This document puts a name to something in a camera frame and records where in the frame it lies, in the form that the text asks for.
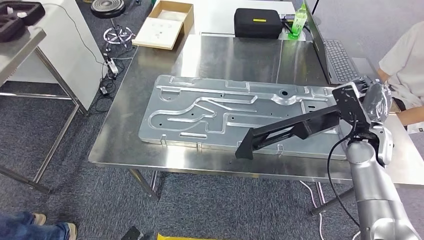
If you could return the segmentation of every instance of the keyboard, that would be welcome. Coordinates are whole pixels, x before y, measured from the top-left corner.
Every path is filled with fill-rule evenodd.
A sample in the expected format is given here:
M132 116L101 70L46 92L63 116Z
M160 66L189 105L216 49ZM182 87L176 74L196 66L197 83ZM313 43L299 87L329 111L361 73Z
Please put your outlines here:
M358 77L358 73L352 65L351 59L339 40L325 40L327 57L340 82L350 82Z

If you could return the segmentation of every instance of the rectangular slot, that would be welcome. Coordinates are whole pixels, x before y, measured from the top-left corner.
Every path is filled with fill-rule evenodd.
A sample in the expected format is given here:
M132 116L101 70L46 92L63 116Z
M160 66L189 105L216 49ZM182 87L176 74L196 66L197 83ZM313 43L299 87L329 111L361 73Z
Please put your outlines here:
M191 132L181 132L179 136L182 138L192 138L192 139L207 139L208 138L206 134L191 133Z

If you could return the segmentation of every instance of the yellow object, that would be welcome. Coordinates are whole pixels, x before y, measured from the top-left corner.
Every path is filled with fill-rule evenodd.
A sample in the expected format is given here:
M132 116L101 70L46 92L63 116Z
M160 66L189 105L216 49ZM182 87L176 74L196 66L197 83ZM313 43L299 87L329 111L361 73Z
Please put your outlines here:
M178 237L178 236L162 236L160 233L158 233L157 234L157 240L214 240L214 239L201 239L201 238Z
M266 21L267 21L266 19L253 18L253 22L262 22L262 23L265 23Z

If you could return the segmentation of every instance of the shoe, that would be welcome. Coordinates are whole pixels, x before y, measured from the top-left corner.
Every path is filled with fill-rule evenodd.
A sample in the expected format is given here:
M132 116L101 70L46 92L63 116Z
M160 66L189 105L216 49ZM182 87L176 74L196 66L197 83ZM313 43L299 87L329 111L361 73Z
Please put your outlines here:
M66 223L69 228L69 238L68 240L77 240L77 226L73 223Z
M32 224L41 226L46 223L46 215L39 213L33 213L32 215L34 216L34 222Z

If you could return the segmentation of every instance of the black case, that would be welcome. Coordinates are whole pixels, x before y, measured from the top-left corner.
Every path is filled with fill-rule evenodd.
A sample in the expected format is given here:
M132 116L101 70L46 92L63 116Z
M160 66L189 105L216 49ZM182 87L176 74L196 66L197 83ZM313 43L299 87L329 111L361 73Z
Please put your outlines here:
M283 24L275 10L237 8L234 33L237 38L278 39Z
M46 14L43 5L36 1L2 1L0 2L0 14L7 15L8 7L27 14L26 17L21 18L26 26L34 25Z
M19 17L0 15L0 43L19 39L25 30L24 21Z

